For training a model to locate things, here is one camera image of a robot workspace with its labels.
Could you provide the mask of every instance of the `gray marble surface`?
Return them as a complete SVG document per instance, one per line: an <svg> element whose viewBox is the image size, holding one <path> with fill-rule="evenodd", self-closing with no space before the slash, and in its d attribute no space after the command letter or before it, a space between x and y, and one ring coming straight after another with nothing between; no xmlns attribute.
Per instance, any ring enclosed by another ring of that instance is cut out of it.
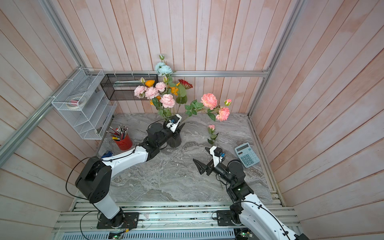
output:
<svg viewBox="0 0 384 240"><path fill-rule="evenodd" d="M120 124L128 127L133 145L147 136L148 125L160 119L157 114L116 114L111 127ZM231 114L227 121L214 122L206 114L189 117L180 135L182 143L177 148L166 147L150 161L137 164L118 173L111 182L110 194L117 202L131 201L183 201L183 202L230 202L225 186L215 175L200 175L192 159L208 163L210 155L204 147L210 147L207 126L214 124L219 136L216 146L227 154L225 164L237 158L234 148L249 142L255 149L245 114ZM106 150L114 155L122 153L108 134L99 155ZM258 197L272 201L260 163L244 170L245 180Z"/></svg>

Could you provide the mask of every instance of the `wooden plank wall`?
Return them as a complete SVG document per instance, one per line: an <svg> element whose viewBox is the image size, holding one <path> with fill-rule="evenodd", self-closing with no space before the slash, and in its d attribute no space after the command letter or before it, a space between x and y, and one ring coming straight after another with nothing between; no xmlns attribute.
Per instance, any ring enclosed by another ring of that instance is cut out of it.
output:
<svg viewBox="0 0 384 240"><path fill-rule="evenodd" d="M384 1L308 1L252 121L310 239L384 235Z"/></svg>
<svg viewBox="0 0 384 240"><path fill-rule="evenodd" d="M0 145L76 67L38 0L0 1ZM2 238L48 239L96 147L52 110L0 169Z"/></svg>
<svg viewBox="0 0 384 240"><path fill-rule="evenodd" d="M267 69L297 0L52 0L88 67L153 70L158 55L180 70ZM189 101L214 93L247 113L260 78L188 78ZM157 112L119 101L117 113Z"/></svg>

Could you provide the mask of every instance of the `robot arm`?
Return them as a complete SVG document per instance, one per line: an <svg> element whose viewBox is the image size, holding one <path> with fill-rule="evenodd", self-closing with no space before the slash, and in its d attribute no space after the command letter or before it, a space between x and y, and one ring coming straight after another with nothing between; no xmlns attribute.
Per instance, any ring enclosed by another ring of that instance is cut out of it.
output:
<svg viewBox="0 0 384 240"><path fill-rule="evenodd" d="M117 173L141 162L148 161L160 152L160 147L171 137L176 138L184 124L179 126L181 116L172 116L167 123L153 123L148 136L134 149L121 154L98 158L92 157L77 178L75 185L102 214L97 228L130 228L136 220L126 220L123 210L109 195L111 178Z"/></svg>
<svg viewBox="0 0 384 240"><path fill-rule="evenodd" d="M278 220L273 213L260 201L253 190L244 181L243 165L234 159L225 166L225 153L219 147L205 148L212 155L207 164L193 159L200 174L212 172L226 181L229 185L227 193L233 204L229 211L217 211L220 226L243 224L249 228L260 240L309 240L304 234L298 236L294 231Z"/></svg>

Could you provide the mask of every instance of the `flower bouquet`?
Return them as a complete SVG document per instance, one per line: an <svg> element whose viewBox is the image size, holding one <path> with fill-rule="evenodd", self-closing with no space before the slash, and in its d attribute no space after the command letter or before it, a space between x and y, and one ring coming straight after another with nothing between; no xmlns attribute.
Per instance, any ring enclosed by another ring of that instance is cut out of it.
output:
<svg viewBox="0 0 384 240"><path fill-rule="evenodd" d="M192 115L197 115L198 112L207 113L213 121L225 121L229 116L229 109L227 107L220 107L217 105L217 99L212 93L204 94L201 98L201 102L196 99L187 105L187 90L193 88L192 84L183 79L179 79L178 83L174 83L171 74L173 70L167 65L163 55L159 55L161 62L156 64L155 70L158 75L163 76L163 81L156 83L154 86L154 80L146 81L141 78L140 81L143 85L138 86L134 95L138 98L147 98L150 100L150 104L155 106L157 113L168 121L176 111L174 109L175 104L179 107L184 104L185 114L188 116L183 119L185 121ZM225 105L229 106L231 100L227 99Z"/></svg>

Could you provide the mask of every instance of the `light blue rose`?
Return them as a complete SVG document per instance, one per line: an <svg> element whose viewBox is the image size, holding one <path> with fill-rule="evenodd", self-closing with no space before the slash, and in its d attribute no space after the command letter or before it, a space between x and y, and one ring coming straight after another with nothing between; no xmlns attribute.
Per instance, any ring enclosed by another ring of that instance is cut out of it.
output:
<svg viewBox="0 0 384 240"><path fill-rule="evenodd" d="M159 62L156 64L155 66L155 71L159 74L159 75L164 75L164 74L171 74L173 73L173 70L170 66L166 65L165 63L163 62Z"/></svg>

